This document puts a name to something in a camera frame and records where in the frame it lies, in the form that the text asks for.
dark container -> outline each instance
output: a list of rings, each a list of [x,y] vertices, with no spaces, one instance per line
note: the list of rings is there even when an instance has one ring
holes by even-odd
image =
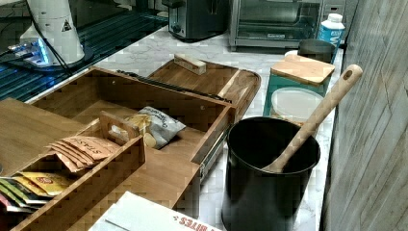
[[[261,168],[272,163],[299,127],[270,117],[241,120],[230,130],[222,221],[228,231],[293,230],[295,214],[320,158],[309,138],[282,173]]]
[[[318,39],[305,39],[299,43],[297,55],[331,64],[336,46]]]

toaster oven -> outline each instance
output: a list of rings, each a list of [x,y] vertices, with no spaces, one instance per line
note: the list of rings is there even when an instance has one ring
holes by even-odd
[[[345,0],[233,0],[229,43],[297,48],[314,39],[329,13],[344,13]]]

marble countertop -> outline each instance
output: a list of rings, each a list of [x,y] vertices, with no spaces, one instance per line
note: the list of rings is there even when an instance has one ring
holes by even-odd
[[[174,38],[167,31],[167,27],[164,27],[146,38],[118,50],[112,56],[96,64],[96,66],[109,70],[131,71],[140,76],[148,76],[160,66],[172,60],[174,54],[183,53],[203,61],[255,71],[262,78],[261,87],[243,118],[262,116],[270,68],[281,60],[284,55],[269,54],[266,49],[259,47],[252,50],[244,49],[244,52],[240,52],[240,49],[237,52],[231,52],[228,46],[227,33],[200,42],[184,43]],[[342,56],[343,50],[339,49],[334,62],[336,69],[332,74],[329,88],[333,86],[340,76]],[[321,124],[316,135],[320,145],[320,160],[312,171],[306,193],[301,201],[294,225],[296,231],[319,230],[334,113],[333,111]],[[200,193],[200,216],[198,219],[219,229],[224,229],[220,213],[224,192],[226,155],[227,147],[225,146],[223,154],[217,158],[207,178],[203,181]]]

stainless steel appliance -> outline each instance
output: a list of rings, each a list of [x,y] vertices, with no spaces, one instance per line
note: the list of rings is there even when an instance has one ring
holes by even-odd
[[[237,46],[297,48],[314,39],[329,13],[344,13],[345,0],[233,0],[231,50]]]
[[[168,31],[194,41],[222,34],[228,27],[229,0],[162,0],[168,6]]]

packet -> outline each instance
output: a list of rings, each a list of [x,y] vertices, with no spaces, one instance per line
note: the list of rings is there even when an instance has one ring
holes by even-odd
[[[25,178],[23,176],[14,176],[13,180],[20,183],[22,186],[24,186],[29,191],[33,192],[34,194],[36,194],[38,196],[53,197],[53,196],[47,194],[47,192],[44,191],[42,188],[40,188],[38,185],[34,184],[29,179],[27,179],[27,178]]]
[[[64,138],[62,141],[87,153],[94,162],[109,157],[120,148],[120,146],[114,142],[94,137],[74,136]]]
[[[47,153],[47,155],[56,155],[60,159],[60,161],[63,162],[64,165],[69,169],[70,172],[77,172],[84,169],[82,164],[81,167],[78,167],[76,163],[74,163],[71,159],[58,151],[51,150]]]
[[[15,212],[15,213],[33,213],[34,211],[28,208],[21,208],[18,205],[8,199],[6,196],[0,193],[0,203],[6,207],[7,212]]]
[[[56,141],[56,142],[54,142],[54,143],[56,143],[56,144],[58,144],[58,145],[60,145],[60,146],[62,146],[62,147],[64,147],[64,148],[66,148],[67,150],[71,151],[71,153],[72,153],[73,155],[75,155],[75,156],[80,156],[80,157],[84,158],[84,160],[85,160],[87,163],[90,163],[89,165],[92,165],[92,164],[93,164],[93,159],[92,159],[92,157],[89,156],[87,153],[82,152],[82,151],[80,151],[80,150],[78,150],[78,149],[76,149],[76,148],[73,148],[71,145],[69,145],[69,144],[67,144],[67,143],[65,143],[65,142],[63,142],[63,141]]]
[[[80,164],[77,164],[78,167],[81,167],[81,165],[83,167],[85,166],[90,166],[92,165],[92,160],[87,160],[85,158],[85,155],[78,155],[78,153],[76,152],[72,152],[70,149],[56,143],[53,142],[50,144],[50,147],[56,151],[61,151],[62,154],[64,154],[66,157],[68,157],[69,159],[73,158],[74,160],[78,160],[80,162]]]
[[[18,173],[38,185],[49,195],[58,195],[62,193],[63,190],[68,188],[72,183],[74,183],[73,180],[70,180],[57,173],[27,171],[20,171]]]
[[[3,185],[0,185],[0,193],[9,198],[10,200],[14,201],[18,207],[24,208],[26,205],[23,203],[22,200],[18,199],[17,196],[15,196],[11,191],[9,191],[6,187]]]
[[[137,114],[125,120],[139,127],[145,145],[156,149],[168,144],[178,132],[186,127],[182,122],[151,107],[144,107]],[[127,136],[126,131],[116,126],[113,126],[113,131]]]
[[[50,200],[50,198],[41,197],[34,194],[26,187],[24,187],[23,185],[21,185],[16,180],[10,177],[1,177],[0,180],[3,180],[2,184],[6,186],[9,190],[11,190],[11,187],[15,187],[17,190],[19,190],[22,193],[22,195],[17,196],[23,199],[26,204],[46,204]]]

